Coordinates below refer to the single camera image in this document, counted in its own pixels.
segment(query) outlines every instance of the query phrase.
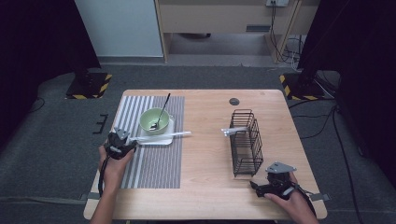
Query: bowl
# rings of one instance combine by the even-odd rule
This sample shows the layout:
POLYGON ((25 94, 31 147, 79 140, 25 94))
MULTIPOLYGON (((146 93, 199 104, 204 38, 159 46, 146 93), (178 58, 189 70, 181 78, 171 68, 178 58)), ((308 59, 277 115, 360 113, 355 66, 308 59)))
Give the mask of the bowl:
POLYGON ((153 125, 158 121, 158 118, 160 117, 162 110, 163 110, 162 108, 154 107, 149 110, 146 110, 145 112, 143 112, 142 115, 140 115, 139 125, 144 131, 146 131, 148 135, 157 135, 157 134, 165 133, 170 119, 169 114, 166 110, 163 111, 163 115, 161 116, 160 122, 158 123, 158 128, 154 131, 151 131, 149 129, 151 125, 153 125))

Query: power outlet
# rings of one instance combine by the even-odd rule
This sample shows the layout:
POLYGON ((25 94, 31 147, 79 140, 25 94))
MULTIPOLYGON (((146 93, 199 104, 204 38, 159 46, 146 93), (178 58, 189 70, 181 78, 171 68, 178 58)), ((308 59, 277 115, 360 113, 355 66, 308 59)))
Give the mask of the power outlet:
POLYGON ((267 0, 268 7, 287 7, 289 4, 289 0, 267 0))

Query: hand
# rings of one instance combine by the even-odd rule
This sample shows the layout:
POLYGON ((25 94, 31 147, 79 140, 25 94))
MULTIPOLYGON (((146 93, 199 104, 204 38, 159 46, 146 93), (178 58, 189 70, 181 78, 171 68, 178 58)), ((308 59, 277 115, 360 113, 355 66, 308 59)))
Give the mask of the hand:
MULTIPOLYGON (((297 184, 297 179, 293 172, 290 172, 290 180, 297 184)), ((294 190, 291 193, 290 198, 287 201, 271 193, 266 193, 264 197, 285 209, 291 219, 296 223, 318 224, 318 220, 309 208, 308 203, 297 190, 294 190)))
MULTIPOLYGON (((102 168, 103 161, 106 159, 106 150, 104 146, 99 147, 99 170, 102 168)), ((134 150, 130 150, 124 158, 120 160, 108 159, 107 167, 105 170, 105 189, 104 191, 115 192, 120 188, 126 165, 128 161, 134 156, 134 150)))
MULTIPOLYGON (((102 168, 103 161, 106 159, 106 150, 104 146, 99 147, 99 170, 102 168)), ((105 189, 102 198, 96 206, 95 212, 91 218, 90 223, 107 224, 111 223, 113 218, 114 208, 116 206, 117 193, 120 188, 125 167, 128 161, 134 156, 134 150, 129 151, 124 158, 120 160, 108 159, 105 170, 105 189)))

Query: wire rack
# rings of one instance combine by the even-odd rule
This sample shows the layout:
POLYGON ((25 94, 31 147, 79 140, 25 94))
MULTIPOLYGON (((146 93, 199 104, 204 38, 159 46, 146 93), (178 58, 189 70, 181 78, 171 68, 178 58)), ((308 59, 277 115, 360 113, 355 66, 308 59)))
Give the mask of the wire rack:
POLYGON ((233 157, 233 174, 255 175, 262 165, 262 139, 259 124, 252 110, 237 109, 233 112, 230 128, 247 127, 230 135, 233 157))

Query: striped placemat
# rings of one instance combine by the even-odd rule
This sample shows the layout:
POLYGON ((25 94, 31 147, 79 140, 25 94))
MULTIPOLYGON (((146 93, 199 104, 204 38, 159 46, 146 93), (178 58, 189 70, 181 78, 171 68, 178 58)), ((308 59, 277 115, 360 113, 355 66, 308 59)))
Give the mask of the striped placemat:
MULTIPOLYGON (((166 96, 123 96, 114 126, 137 136, 140 115, 163 107, 166 96)), ((175 132, 183 132, 184 97, 171 96, 166 111, 174 117, 175 132)), ((179 189, 182 137, 166 146, 139 146, 125 170, 122 189, 179 189)))

